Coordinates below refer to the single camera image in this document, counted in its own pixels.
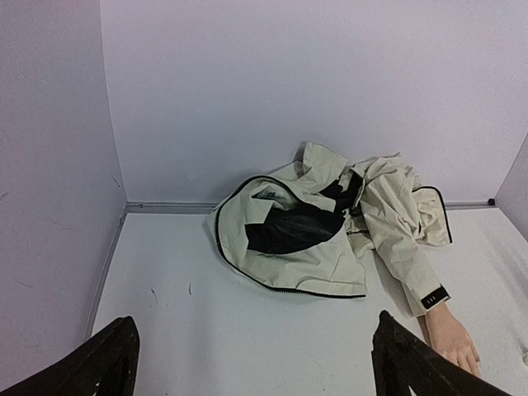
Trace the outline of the mannequin hand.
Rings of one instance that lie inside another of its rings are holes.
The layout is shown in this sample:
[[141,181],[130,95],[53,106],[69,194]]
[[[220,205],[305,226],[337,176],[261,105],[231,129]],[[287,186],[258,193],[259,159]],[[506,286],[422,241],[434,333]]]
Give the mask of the mannequin hand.
[[480,357],[466,328],[446,303],[417,318],[426,343],[450,363],[480,377]]

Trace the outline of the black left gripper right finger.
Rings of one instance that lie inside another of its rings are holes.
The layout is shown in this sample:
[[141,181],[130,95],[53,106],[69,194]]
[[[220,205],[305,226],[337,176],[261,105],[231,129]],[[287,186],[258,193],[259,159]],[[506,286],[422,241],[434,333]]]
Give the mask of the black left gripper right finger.
[[437,354],[386,310],[379,314],[372,343],[378,395],[507,396]]

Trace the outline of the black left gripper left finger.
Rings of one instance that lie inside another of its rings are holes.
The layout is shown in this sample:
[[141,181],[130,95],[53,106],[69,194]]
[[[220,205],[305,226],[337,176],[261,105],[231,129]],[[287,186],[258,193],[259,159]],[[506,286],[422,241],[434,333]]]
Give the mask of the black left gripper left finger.
[[139,331],[116,318],[62,360],[3,390],[2,395],[132,395]]

